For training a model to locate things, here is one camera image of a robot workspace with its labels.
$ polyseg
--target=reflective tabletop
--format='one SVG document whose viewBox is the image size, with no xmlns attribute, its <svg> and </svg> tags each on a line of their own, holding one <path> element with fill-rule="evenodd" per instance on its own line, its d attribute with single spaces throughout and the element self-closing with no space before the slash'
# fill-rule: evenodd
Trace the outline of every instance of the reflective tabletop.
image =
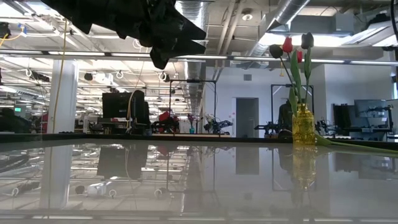
<svg viewBox="0 0 398 224">
<path fill-rule="evenodd" d="M 394 154 L 193 141 L 0 146 L 7 222 L 398 222 Z"/>
</svg>

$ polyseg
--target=white column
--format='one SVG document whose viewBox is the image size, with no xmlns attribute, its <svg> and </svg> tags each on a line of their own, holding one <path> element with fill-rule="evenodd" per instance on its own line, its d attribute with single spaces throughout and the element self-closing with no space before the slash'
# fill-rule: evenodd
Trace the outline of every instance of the white column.
<svg viewBox="0 0 398 224">
<path fill-rule="evenodd" d="M 63 75 L 58 89 L 61 63 L 60 60 L 54 60 L 53 62 L 47 133 L 73 132 L 75 128 L 78 65 L 75 61 L 64 61 Z M 57 93 L 58 103 L 57 108 L 55 108 Z M 40 191 L 41 208 L 62 209 L 66 206 L 71 163 L 72 145 L 45 149 L 42 188 Z"/>
</svg>

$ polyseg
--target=ceiling duct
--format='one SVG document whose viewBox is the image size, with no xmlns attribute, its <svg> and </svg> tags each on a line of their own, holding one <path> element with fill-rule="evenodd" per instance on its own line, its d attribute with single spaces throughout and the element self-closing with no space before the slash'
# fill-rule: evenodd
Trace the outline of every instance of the ceiling duct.
<svg viewBox="0 0 398 224">
<path fill-rule="evenodd" d="M 205 30 L 208 23 L 208 3 L 200 1 L 177 1 L 175 8 L 188 20 L 193 22 L 197 27 Z M 201 75 L 201 62 L 185 62 L 184 65 L 185 79 L 205 79 L 205 75 Z M 193 114 L 198 114 L 201 92 L 200 85 L 185 85 L 185 94 L 189 95 L 191 110 Z"/>
<path fill-rule="evenodd" d="M 310 0 L 281 0 L 275 11 L 268 13 L 262 18 L 260 24 L 259 41 L 254 45 L 248 56 L 259 57 L 267 50 L 268 46 L 261 44 L 266 32 L 275 30 L 282 26 L 282 32 L 289 31 L 289 23 L 310 2 Z"/>
</svg>

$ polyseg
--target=gray door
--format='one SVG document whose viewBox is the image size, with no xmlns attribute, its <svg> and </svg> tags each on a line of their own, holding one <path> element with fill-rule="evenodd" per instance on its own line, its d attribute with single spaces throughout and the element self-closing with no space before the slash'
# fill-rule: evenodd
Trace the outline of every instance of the gray door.
<svg viewBox="0 0 398 224">
<path fill-rule="evenodd" d="M 258 132 L 254 130 L 259 123 L 259 99 L 236 99 L 236 137 L 258 138 Z"/>
</svg>

